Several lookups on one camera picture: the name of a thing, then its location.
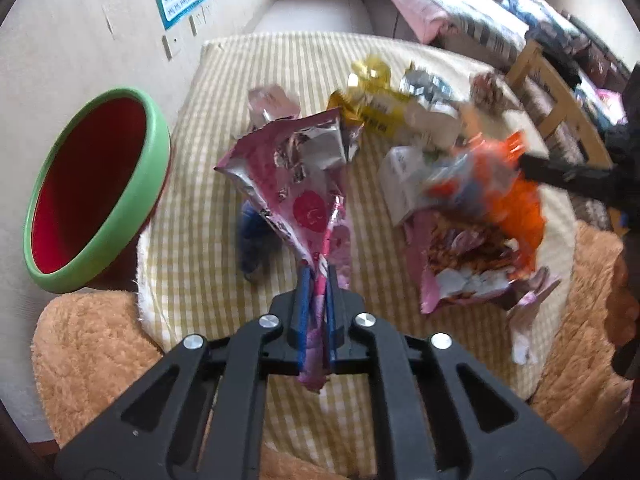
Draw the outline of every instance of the pink snack bag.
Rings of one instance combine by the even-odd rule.
[[[334,108],[297,120],[273,121],[241,139],[219,161],[254,208],[314,271],[314,291],[300,381],[312,391],[326,383],[324,290],[328,265],[348,288],[351,229],[345,210],[347,156]]]

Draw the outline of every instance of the brown fuzzy fabric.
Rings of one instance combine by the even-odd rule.
[[[65,294],[43,311],[33,337],[36,384],[64,446],[161,357],[143,333],[130,292]],[[344,480],[262,446],[262,480]]]
[[[625,418],[631,383],[611,370],[605,304],[622,242],[578,222],[566,311],[533,408],[574,444],[585,463],[602,452]]]
[[[622,245],[580,222],[574,274],[561,328],[533,408],[577,447],[586,463],[602,452],[625,416],[629,384],[610,369],[605,302]],[[126,292],[67,294],[40,317],[33,368],[53,433],[61,446],[93,420],[161,356],[136,319]],[[262,447],[263,480],[341,477]]]

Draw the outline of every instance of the yellow and white plaid tablecloth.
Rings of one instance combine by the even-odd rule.
[[[283,33],[236,36],[207,43],[191,91],[172,135],[174,159],[155,216],[141,236],[138,280],[144,329],[165,350],[190,333],[216,339],[268,311],[271,299],[296,285],[291,251],[284,250],[266,281],[246,282],[236,269],[236,215],[242,196],[213,168],[247,131],[247,91],[278,83],[300,97],[303,115],[320,112],[343,88],[353,60],[369,53],[389,63],[393,85],[411,61],[447,81],[461,98],[469,76],[488,66],[450,52],[374,36]],[[511,131],[526,133],[532,151],[546,148],[528,116],[509,112]],[[451,334],[522,398],[538,384],[558,329],[574,258],[574,213],[564,192],[543,188],[545,239],[539,264],[562,277],[543,305],[533,331],[540,362],[511,363],[505,315],[489,304],[443,308],[424,317],[410,281],[400,230],[390,224],[378,189],[377,168],[386,140],[366,136],[349,168],[348,207],[353,218],[351,290],[367,309],[401,332]],[[294,378],[271,378],[264,439],[268,446],[342,474],[374,470],[373,433],[366,378],[332,377],[319,394]]]

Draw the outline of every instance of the white wall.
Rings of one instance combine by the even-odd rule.
[[[621,0],[546,0],[589,27],[629,68],[640,60],[640,32]]]
[[[175,25],[182,51],[171,61],[155,0],[17,0],[0,26],[0,397],[31,441],[50,438],[30,366],[31,335],[50,296],[22,261],[35,176],[73,114],[114,86],[145,89],[173,124],[202,42],[251,28],[273,0],[210,1],[214,19],[196,38],[188,20]]]

